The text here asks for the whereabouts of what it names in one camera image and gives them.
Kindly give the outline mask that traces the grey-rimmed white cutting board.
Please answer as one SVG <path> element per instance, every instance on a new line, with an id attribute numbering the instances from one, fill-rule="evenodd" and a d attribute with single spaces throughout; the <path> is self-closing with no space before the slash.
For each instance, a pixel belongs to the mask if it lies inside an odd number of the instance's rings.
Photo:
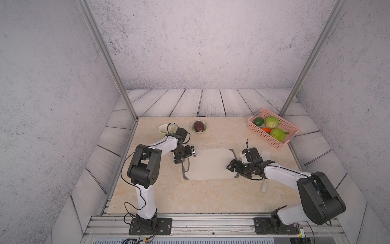
<path id="1" fill-rule="evenodd" d="M 237 157 L 232 149 L 199 149 L 182 164 L 185 180 L 224 180 L 238 178 L 227 166 Z"/>

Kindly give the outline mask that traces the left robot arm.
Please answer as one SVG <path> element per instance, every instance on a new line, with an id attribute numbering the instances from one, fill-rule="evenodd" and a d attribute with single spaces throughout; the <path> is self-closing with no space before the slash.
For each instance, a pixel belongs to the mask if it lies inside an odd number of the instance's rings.
<path id="1" fill-rule="evenodd" d="M 153 185 L 159 176 L 161 158 L 167 153 L 173 153 L 175 163 L 196 156 L 195 147 L 185 145 L 183 139 L 175 135 L 167 135 L 152 145 L 139 144 L 132 155 L 127 175 L 136 187 L 138 219 L 152 220 L 156 216 Z"/>

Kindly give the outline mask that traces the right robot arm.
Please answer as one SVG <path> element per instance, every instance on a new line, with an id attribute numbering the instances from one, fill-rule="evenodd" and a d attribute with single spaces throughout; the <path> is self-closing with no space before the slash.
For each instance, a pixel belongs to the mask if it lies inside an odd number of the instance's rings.
<path id="1" fill-rule="evenodd" d="M 255 147 L 244 149 L 241 160 L 233 159 L 226 168 L 249 180 L 258 175 L 260 181 L 277 181 L 298 191 L 299 204 L 280 207 L 271 213 L 271 222 L 277 227 L 307 221 L 323 225 L 346 211 L 344 201 L 326 174 L 295 171 L 272 160 L 265 161 Z"/>

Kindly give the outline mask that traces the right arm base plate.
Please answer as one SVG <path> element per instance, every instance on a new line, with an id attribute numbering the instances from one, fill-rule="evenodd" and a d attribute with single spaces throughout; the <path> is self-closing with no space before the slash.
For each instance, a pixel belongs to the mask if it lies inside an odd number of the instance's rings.
<path id="1" fill-rule="evenodd" d="M 256 234 L 298 235 L 300 233 L 297 224 L 284 225 L 273 218 L 254 218 L 253 221 Z"/>

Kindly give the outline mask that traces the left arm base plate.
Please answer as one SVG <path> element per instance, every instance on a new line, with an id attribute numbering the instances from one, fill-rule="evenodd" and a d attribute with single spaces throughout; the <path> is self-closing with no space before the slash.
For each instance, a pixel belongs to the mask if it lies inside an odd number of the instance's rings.
<path id="1" fill-rule="evenodd" d="M 133 219 L 130 224 L 129 235 L 170 235 L 172 218 Z"/>

